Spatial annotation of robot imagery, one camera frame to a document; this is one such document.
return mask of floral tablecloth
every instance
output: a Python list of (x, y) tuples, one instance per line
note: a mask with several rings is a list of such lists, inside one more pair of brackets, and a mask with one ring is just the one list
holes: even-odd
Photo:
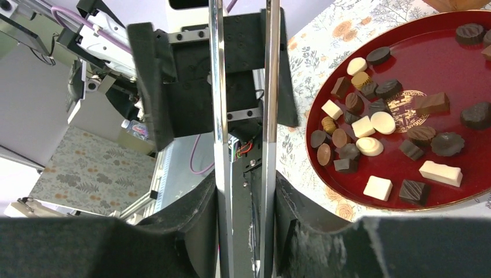
[[(491, 4), (484, 8), (491, 9)], [(422, 0), (337, 0), (288, 43), (300, 127), (279, 126), (277, 169), (307, 197), (346, 220), (402, 214), (491, 217), (491, 193), (455, 206), (414, 213), (361, 206), (327, 188), (307, 158), (307, 116), (329, 74), (365, 42), (400, 24), (435, 13)]]

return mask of oval tray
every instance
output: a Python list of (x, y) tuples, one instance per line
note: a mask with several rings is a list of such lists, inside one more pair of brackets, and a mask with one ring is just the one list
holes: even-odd
[[(477, 197), (491, 188), (491, 128), (476, 131), (460, 123), (460, 111), (480, 101), (491, 102), (491, 61), (481, 55), (483, 45), (460, 46), (455, 40), (455, 30), (467, 23), (478, 23), (491, 29), (491, 12), (471, 10), (465, 12), (441, 13), (411, 21), (396, 27), (368, 42), (341, 65), (338, 66), (322, 86), (310, 109), (306, 126), (306, 145), (310, 163), (317, 175), (327, 186), (356, 203), (386, 210), (425, 210), (460, 203)], [(322, 130), (321, 119), (326, 116), (321, 107), (331, 99), (346, 110), (344, 100), (331, 97), (336, 80), (342, 76), (351, 78), (346, 68), (351, 59), (365, 58), (372, 50), (390, 46), (392, 57), (389, 61), (370, 66), (366, 73), (374, 82), (383, 83), (398, 79), (403, 85), (403, 93), (389, 101), (391, 112), (397, 122), (396, 133), (382, 135), (375, 133), (384, 145), (381, 155), (362, 156), (358, 171), (354, 174), (341, 174), (334, 166), (322, 167), (316, 159), (316, 150), (310, 147), (310, 135)], [(348, 93), (355, 92), (351, 85)], [(414, 95), (431, 95), (445, 92), (450, 99), (450, 112), (418, 117), (412, 112), (411, 99)], [(362, 116), (368, 114), (370, 101), (365, 98)], [(338, 121), (340, 128), (356, 139), (351, 126), (344, 123), (343, 116)], [(431, 147), (424, 148), (425, 155), (417, 161), (406, 157), (399, 146), (406, 139), (405, 132), (414, 125), (431, 126), (437, 132), (456, 132), (466, 141), (464, 149), (454, 157), (440, 157), (432, 153)], [(463, 180), (459, 188), (427, 180), (418, 169), (426, 160), (435, 163), (460, 167)], [(374, 199), (363, 194), (370, 175), (390, 179), (393, 188), (388, 201)], [(424, 207), (400, 201), (398, 195), (404, 179), (425, 182), (431, 191)]]

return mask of dark chocolate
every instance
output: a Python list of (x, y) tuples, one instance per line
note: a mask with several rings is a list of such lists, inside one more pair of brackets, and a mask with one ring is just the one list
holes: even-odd
[(331, 95), (336, 98), (343, 99), (348, 92), (350, 83), (351, 82), (344, 76), (338, 78), (336, 84), (334, 85), (334, 88), (332, 88)]
[(384, 84), (381, 84), (376, 90), (375, 93), (378, 97), (383, 99), (388, 99), (393, 97), (395, 94), (399, 93), (402, 90), (402, 84), (397, 79), (392, 79)]
[(415, 97), (414, 103), (415, 111), (418, 116), (450, 110), (450, 101), (443, 92), (425, 97)]
[(437, 135), (437, 131), (431, 126), (413, 126), (407, 133), (409, 139), (418, 146), (428, 146)]
[(439, 156), (453, 156), (464, 148), (464, 139), (455, 132), (440, 133), (431, 140), (431, 150)]
[(429, 194), (429, 185), (423, 182), (403, 180), (399, 198), (404, 202), (424, 206)]
[(375, 90), (377, 89), (379, 85), (375, 82), (368, 83), (363, 88), (361, 88), (361, 93), (367, 100), (373, 100), (374, 98), (377, 97)]
[(390, 58), (390, 47), (384, 46), (373, 50), (367, 55), (367, 62), (371, 65), (380, 65)]
[(399, 150), (414, 161), (420, 159), (424, 155), (424, 151), (409, 140), (404, 140), (399, 146)]
[(470, 129), (487, 129), (491, 126), (491, 103), (483, 101), (462, 110), (460, 122)]
[(356, 173), (358, 171), (358, 162), (348, 158), (334, 160), (334, 169), (343, 174)]
[(329, 166), (334, 159), (334, 153), (328, 144), (320, 145), (317, 149), (317, 161), (321, 166)]
[(363, 100), (356, 93), (349, 93), (345, 100), (346, 109), (351, 113), (359, 115), (363, 110)]
[(346, 144), (351, 143), (351, 137), (343, 129), (336, 129), (332, 133), (332, 143), (334, 146), (342, 148)]
[(345, 123), (347, 123), (348, 125), (356, 122), (357, 120), (361, 119), (360, 116), (358, 115), (355, 115), (353, 113), (351, 113), (350, 111), (345, 111), (344, 114), (343, 114), (343, 117), (345, 118)]
[(461, 45), (477, 45), (482, 42), (485, 30), (482, 25), (469, 23), (457, 27), (455, 39)]
[(331, 143), (331, 136), (323, 130), (316, 130), (310, 135), (310, 146), (317, 149), (322, 144)]
[(375, 112), (387, 112), (392, 115), (389, 106), (382, 98), (370, 103), (370, 106), (368, 106), (368, 111), (370, 112), (370, 116)]
[(339, 149), (338, 151), (339, 158), (341, 159), (351, 159), (351, 160), (359, 160), (360, 159), (360, 150), (356, 147), (356, 144), (349, 143), (344, 147)]

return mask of gold rim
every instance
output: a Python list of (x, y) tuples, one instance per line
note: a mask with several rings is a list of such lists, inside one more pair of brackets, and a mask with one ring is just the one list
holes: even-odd
[[(432, 14), (431, 16), (425, 16), (425, 17), (422, 17), (421, 19), (416, 19), (416, 20), (412, 20), (412, 21), (409, 21), (409, 22), (406, 22), (406, 23), (403, 23), (397, 27), (394, 27), (392, 29), (389, 29), (383, 33), (381, 33), (380, 35), (376, 36), (375, 38), (365, 42), (362, 46), (360, 46), (358, 49), (356, 49), (355, 51), (352, 52), (351, 55), (349, 55), (344, 61), (348, 60), (352, 55), (353, 53), (355, 53), (356, 51), (360, 50), (362, 47), (364, 47), (367, 43), (377, 39), (379, 36), (381, 35), (384, 35), (385, 33), (387, 32), (390, 32), (394, 29), (397, 29), (399, 28), (400, 26), (403, 26), (403, 25), (406, 25), (406, 24), (409, 24), (409, 23), (412, 23), (412, 22), (415, 22), (415, 21), (418, 21), (418, 20), (424, 20), (424, 19), (427, 19), (429, 17), (433, 17), (433, 16), (440, 16), (441, 14), (445, 14), (445, 13), (467, 13), (467, 12), (484, 12), (484, 13), (491, 13), (491, 10), (460, 10), (460, 11), (454, 11), (454, 12), (443, 12), (443, 13), (437, 13), (437, 14)], [(341, 64), (343, 63), (341, 62), (332, 72), (335, 72), (340, 66)], [(324, 84), (321, 86), (321, 89), (324, 87), (327, 79), (329, 79), (329, 77), (327, 77), (324, 81)], [(310, 118), (310, 113), (309, 113), (309, 116), (307, 117), (307, 123), (309, 122), (309, 118)], [(312, 160), (310, 159), (310, 155), (308, 155), (308, 152), (309, 152), (309, 146), (307, 145), (307, 134), (305, 134), (305, 148), (307, 150), (307, 157), (309, 158), (309, 162), (310, 162), (310, 165), (312, 167), (312, 169), (314, 170), (314, 172), (316, 172), (317, 176), (321, 179), (321, 181), (325, 184), (325, 186), (329, 187), (331, 190), (333, 190), (334, 192), (336, 192), (337, 194), (339, 194), (340, 196), (342, 196), (343, 198), (345, 198), (346, 200), (349, 200), (355, 204), (358, 204), (360, 206), (364, 206), (364, 207), (370, 207), (370, 208), (373, 208), (373, 209), (377, 209), (377, 210), (382, 210), (382, 211), (395, 211), (395, 212), (415, 212), (415, 211), (427, 211), (427, 210), (437, 210), (437, 209), (442, 209), (442, 208), (445, 208), (445, 207), (450, 207), (450, 206), (454, 206), (456, 204), (461, 204), (461, 203), (465, 203), (467, 201), (470, 201), (472, 199), (475, 199), (477, 197), (480, 197), (484, 194), (487, 194), (489, 192), (491, 192), (491, 187), (488, 188), (487, 190), (484, 190), (483, 192), (481, 193), (477, 193), (477, 194), (474, 194), (474, 195), (471, 195), (469, 197), (465, 197), (464, 199), (460, 199), (460, 200), (457, 200), (457, 201), (453, 201), (453, 202), (450, 202), (450, 203), (446, 203), (446, 204), (440, 204), (438, 206), (432, 206), (432, 207), (417, 207), (417, 208), (387, 208), (387, 207), (378, 207), (378, 206), (369, 206), (367, 204), (363, 204), (361, 202), (358, 202), (358, 201), (355, 201), (355, 200), (352, 200), (351, 198), (348, 198), (346, 197), (345, 195), (339, 193), (336, 189), (334, 189), (333, 187), (331, 187), (327, 182), (324, 181), (324, 179), (321, 177), (321, 175), (319, 175), (319, 173), (317, 172), (317, 170), (313, 167), (313, 163), (312, 163)]]

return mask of round chocolate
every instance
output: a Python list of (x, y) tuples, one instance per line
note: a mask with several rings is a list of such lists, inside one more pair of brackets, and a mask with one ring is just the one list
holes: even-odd
[(413, 126), (408, 130), (409, 139), (418, 146), (428, 146), (437, 135), (436, 130), (430, 126)]
[(397, 79), (392, 79), (377, 87), (375, 93), (378, 97), (388, 99), (402, 90), (402, 84)]
[(390, 58), (390, 47), (377, 48), (367, 55), (367, 62), (372, 65), (380, 65)]
[(363, 100), (356, 93), (349, 93), (345, 101), (346, 109), (354, 114), (360, 114), (363, 110)]
[(485, 30), (479, 24), (469, 23), (457, 27), (455, 33), (455, 40), (461, 45), (477, 45), (482, 42)]
[(346, 144), (351, 143), (351, 137), (343, 129), (336, 129), (332, 134), (332, 143), (334, 146), (342, 148)]
[(316, 130), (310, 135), (310, 146), (317, 149), (323, 143), (329, 144), (331, 141), (331, 136), (329, 136), (323, 130)]
[(328, 144), (322, 144), (317, 149), (317, 161), (321, 166), (328, 166), (332, 163), (334, 154), (331, 151), (331, 147)]
[(455, 132), (440, 133), (431, 140), (431, 150), (439, 156), (453, 156), (464, 148), (464, 139)]

